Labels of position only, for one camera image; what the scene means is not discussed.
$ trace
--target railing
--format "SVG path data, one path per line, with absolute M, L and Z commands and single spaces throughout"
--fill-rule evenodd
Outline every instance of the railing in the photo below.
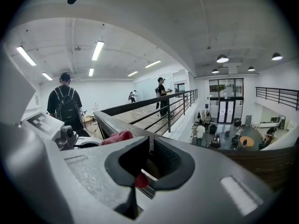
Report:
M 276 101 L 290 107 L 299 109 L 299 91 L 279 88 L 256 87 L 256 97 Z
M 183 95 L 183 98 L 170 104 L 170 102 L 169 102 L 170 98 L 177 97 L 180 95 Z M 175 93 L 175 94 L 171 94 L 171 95 L 165 95 L 165 96 L 161 96 L 158 98 L 143 100 L 143 101 L 127 104 L 127 105 L 121 105 L 121 106 L 109 108 L 106 110 L 102 110 L 102 112 L 104 112 L 110 116 L 114 116 L 114 115 L 121 114 L 121 113 L 124 113 L 127 111 L 138 109 L 138 108 L 141 108 L 141 107 L 144 107 L 147 105 L 155 104 L 155 103 L 158 103 L 161 101 L 166 101 L 167 102 L 166 106 L 164 106 L 146 116 L 143 116 L 140 119 L 132 121 L 132 122 L 130 122 L 130 124 L 133 125 L 133 124 L 140 122 L 141 120 L 144 120 L 144 119 L 146 119 L 164 109 L 167 109 L 167 113 L 165 115 L 163 115 L 161 118 L 156 120 L 154 123 L 146 126 L 144 129 L 145 130 L 149 129 L 150 127 L 152 127 L 153 125 L 155 125 L 156 123 L 158 123 L 159 121 L 161 121 L 162 119 L 167 117 L 168 122 L 163 124 L 162 126 L 160 126 L 159 129 L 157 129 L 154 133 L 157 133 L 158 131 L 160 131 L 166 124 L 168 125 L 168 132 L 171 132 L 171 126 L 175 123 L 175 122 L 171 123 L 171 120 L 173 120 L 177 115 L 179 115 L 180 112 L 183 112 L 183 114 L 185 115 L 185 112 L 188 109 L 188 107 L 191 107 L 197 98 L 198 98 L 198 93 L 197 93 L 197 89 L 196 89 L 196 90 L 191 90 L 191 91 L 183 91 L 183 92 L 179 92 L 179 93 Z M 170 111 L 170 107 L 180 101 L 183 101 L 182 104 L 177 106 L 174 110 Z M 171 113 L 174 113 L 174 111 L 177 110 L 178 108 L 180 108 L 181 106 L 183 106 L 183 108 L 181 108 L 179 111 L 177 111 L 173 117 L 171 117 Z

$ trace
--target pink cloth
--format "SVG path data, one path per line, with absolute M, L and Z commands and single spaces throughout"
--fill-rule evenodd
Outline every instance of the pink cloth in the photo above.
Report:
M 111 137 L 103 140 L 101 145 L 113 144 L 116 142 L 129 140 L 132 138 L 133 138 L 133 135 L 132 135 L 131 131 L 121 131 L 119 133 L 111 134 Z M 149 184 L 148 179 L 142 172 L 140 172 L 140 174 L 137 176 L 137 178 L 135 180 L 135 186 L 138 188 L 145 188 L 148 184 Z

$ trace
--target white ceiling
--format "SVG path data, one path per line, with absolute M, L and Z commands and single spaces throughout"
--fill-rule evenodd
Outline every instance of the white ceiling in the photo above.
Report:
M 54 16 L 57 12 L 56 3 L 63 7 L 66 1 L 32 0 L 27 6 L 27 13 L 19 16 L 30 20 L 34 17 L 32 11 L 36 12 L 37 17 L 46 13 L 44 17 Z M 114 21 L 119 27 L 130 24 L 126 29 L 140 36 L 106 23 L 102 26 L 98 22 L 101 19 L 91 21 L 76 18 L 74 21 L 73 18 L 51 18 L 24 23 L 8 34 L 6 44 L 10 55 L 31 78 L 44 81 L 42 72 L 58 77 L 63 71 L 71 71 L 85 78 L 90 67 L 95 68 L 96 78 L 128 78 L 128 74 L 137 70 L 139 73 L 132 77 L 136 78 L 148 71 L 177 63 L 141 36 L 147 37 L 147 40 L 154 37 L 151 40 L 153 43 L 166 44 L 164 48 L 168 49 L 169 54 L 173 52 L 185 56 L 182 61 L 192 63 L 193 60 L 198 77 L 210 76 L 212 69 L 222 66 L 216 62 L 220 54 L 227 55 L 229 63 L 238 64 L 239 74 L 249 73 L 249 66 L 254 66 L 260 72 L 298 58 L 294 35 L 271 0 L 78 0 L 64 9 L 69 9 L 68 13 L 78 17 L 79 10 L 83 11 L 81 5 L 92 5 L 88 10 L 92 19 L 98 14 L 102 17 L 108 14 L 105 17 L 107 21 Z M 147 26 L 145 30 L 141 29 L 142 25 Z M 102 39 L 104 48 L 98 61 L 93 63 L 91 56 L 94 45 Z M 15 47 L 21 42 L 36 61 L 36 67 L 31 67 L 20 55 L 16 55 Z M 175 46 L 175 43 L 182 43 L 182 46 Z M 72 48 L 77 46 L 81 50 L 74 51 L 73 55 Z M 272 61 L 274 52 L 279 52 L 284 58 Z M 144 69 L 149 61 L 157 59 L 162 62 L 149 70 Z M 224 74 L 228 74 L 228 69 L 220 69 L 219 75 Z
M 219 66 L 217 56 L 259 72 L 298 58 L 292 31 L 271 0 L 155 0 L 183 32 L 198 77 L 211 75 Z M 284 57 L 272 61 L 274 52 Z M 220 73 L 228 74 L 228 69 Z
M 105 44 L 98 60 L 92 61 L 97 41 Z M 177 63 L 157 46 L 131 32 L 79 18 L 51 18 L 24 23 L 8 32 L 5 43 L 25 75 L 37 82 L 47 81 L 42 76 L 43 72 L 56 78 L 68 71 L 74 79 L 86 79 L 90 68 L 95 69 L 92 78 L 134 79 Z M 16 47 L 20 45 L 37 66 L 31 66 L 18 53 Z M 156 60 L 162 62 L 145 68 Z M 138 73 L 128 77 L 134 71 Z

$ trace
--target black railing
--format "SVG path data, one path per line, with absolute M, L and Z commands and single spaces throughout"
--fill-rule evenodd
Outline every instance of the black railing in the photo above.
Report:
M 169 100 L 170 98 L 173 98 L 173 97 L 177 97 L 177 96 L 180 96 L 182 95 L 183 98 L 173 102 L 172 104 L 170 104 Z M 164 109 L 167 109 L 167 113 L 162 116 L 161 118 L 159 118 L 158 120 L 156 120 L 154 123 L 146 126 L 144 129 L 147 130 L 149 129 L 150 127 L 152 127 L 153 125 L 155 125 L 156 123 L 158 123 L 159 121 L 161 121 L 162 119 L 164 119 L 165 117 L 167 117 L 167 123 L 163 124 L 162 126 L 159 127 L 159 129 L 157 129 L 154 133 L 157 133 L 158 131 L 160 131 L 165 125 L 168 125 L 168 132 L 171 132 L 171 126 L 175 123 L 175 117 L 177 115 L 180 114 L 180 112 L 183 112 L 183 114 L 185 115 L 185 112 L 186 110 L 188 109 L 188 107 L 191 107 L 192 104 L 195 102 L 195 100 L 198 98 L 198 93 L 197 93 L 197 89 L 196 90 L 191 90 L 191 91 L 183 91 L 183 92 L 179 92 L 179 93 L 175 93 L 175 94 L 171 94 L 171 95 L 165 95 L 165 96 L 161 96 L 161 97 L 157 97 L 157 98 L 153 98 L 153 99 L 147 99 L 147 100 L 143 100 L 143 101 L 139 101 L 139 102 L 135 102 L 135 103 L 131 103 L 131 104 L 127 104 L 127 105 L 121 105 L 121 106 L 117 106 L 117 107 L 113 107 L 113 108 L 109 108 L 109 109 L 106 109 L 106 110 L 102 110 L 102 112 L 110 115 L 110 116 L 114 116 L 114 115 L 117 115 L 117 114 L 121 114 L 121 113 L 124 113 L 124 112 L 127 112 L 127 111 L 131 111 L 131 110 L 134 110 L 134 109 L 138 109 L 138 108 L 141 108 L 141 107 L 144 107 L 144 106 L 147 106 L 147 105 L 151 105 L 151 104 L 156 104 L 156 103 L 159 103 L 161 101 L 166 101 L 167 102 L 167 105 L 148 114 L 148 115 L 145 115 L 143 117 L 141 117 L 140 119 L 137 119 L 137 120 L 134 120 L 132 122 L 130 122 L 131 125 L 137 123 L 137 122 L 140 122 Z M 170 107 L 174 104 L 176 104 L 177 102 L 180 102 L 180 101 L 183 101 L 182 104 L 180 104 L 179 106 L 177 106 L 174 110 L 171 110 L 170 111 Z
M 299 109 L 299 91 L 279 88 L 256 87 L 256 97 L 269 99 L 279 104 Z

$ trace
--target black shirt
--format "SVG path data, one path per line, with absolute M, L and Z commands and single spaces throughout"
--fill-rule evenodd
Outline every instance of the black shirt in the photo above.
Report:
M 267 134 L 274 134 L 275 133 L 275 130 L 274 130 L 274 127 L 271 127 L 268 131 L 267 131 Z
M 164 86 L 163 86 L 162 84 L 160 84 L 160 85 L 158 86 L 158 89 L 159 89 L 159 93 L 160 93 L 161 96 L 166 95 L 166 94 L 162 94 L 162 91 L 165 91 L 165 88 L 164 88 Z
M 64 96 L 69 93 L 70 87 L 68 85 L 61 85 L 59 88 L 61 90 L 61 93 Z M 76 90 L 74 91 L 73 99 L 76 101 L 77 106 L 79 108 L 81 108 L 82 107 L 81 100 L 80 100 L 79 94 Z M 57 94 L 56 94 L 55 91 L 52 91 L 50 96 L 49 96 L 48 109 L 47 110 L 50 114 L 54 114 L 55 110 L 57 110 L 58 107 L 59 107 L 59 100 L 57 98 Z

